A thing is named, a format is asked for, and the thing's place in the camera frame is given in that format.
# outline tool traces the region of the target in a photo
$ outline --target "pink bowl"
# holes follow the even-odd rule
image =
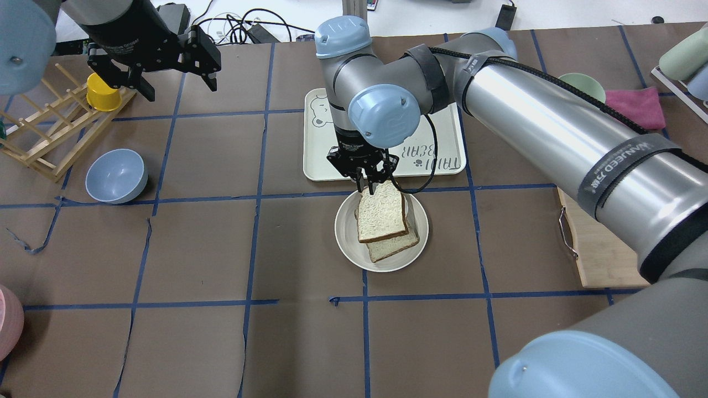
[[[0,360],[15,348],[25,324],[25,312],[20,300],[8,288],[0,285]]]

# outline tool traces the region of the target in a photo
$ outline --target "blue bowl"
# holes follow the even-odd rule
[[[113,205],[135,199],[146,184],[145,162],[131,149],[106,152],[86,173],[86,192],[99,202]]]

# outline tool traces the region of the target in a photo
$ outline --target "white tray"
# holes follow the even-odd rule
[[[438,167],[435,175],[457,174],[467,165],[467,156],[462,144],[462,127],[457,106],[430,115],[438,132]],[[329,113],[325,89],[314,89],[305,96],[304,150],[302,171],[313,181],[347,180],[327,160],[330,148],[337,146],[334,124]],[[421,124],[412,136],[390,153],[401,158],[394,175],[396,177],[427,176],[433,163],[433,133],[423,116]]]

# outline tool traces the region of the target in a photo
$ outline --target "light blue joint cap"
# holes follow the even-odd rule
[[[531,341],[497,368],[489,398],[678,398],[652,368],[595,334],[556,331]]]
[[[412,136],[421,122],[421,109],[410,91],[377,84],[359,91],[349,103],[349,120],[377,148],[391,148]]]
[[[44,75],[57,34],[32,0],[0,0],[0,94],[31,90]]]
[[[487,28],[487,29],[478,30],[477,32],[465,33],[464,35],[471,35],[473,33],[480,33],[480,34],[485,35],[488,38],[496,41],[496,44],[498,44],[499,47],[501,47],[502,51],[504,51],[506,54],[508,54],[514,60],[516,60],[516,61],[519,60],[517,53],[516,53],[516,45],[514,44],[513,40],[511,40],[509,38],[509,35],[506,33],[506,31],[504,29]]]
[[[369,25],[357,16],[332,18],[317,28],[314,44],[319,59],[334,58],[361,50],[371,44]]]

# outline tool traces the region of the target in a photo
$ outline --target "metal handle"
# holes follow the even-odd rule
[[[568,250],[570,250],[572,252],[573,258],[578,258],[579,257],[578,252],[570,244],[568,244],[568,239],[566,238],[566,231],[563,228],[563,219],[566,219],[566,222],[568,222],[568,215],[566,213],[565,206],[561,207],[561,215],[558,217],[558,229],[561,230],[561,236],[563,237],[563,243],[566,245]]]

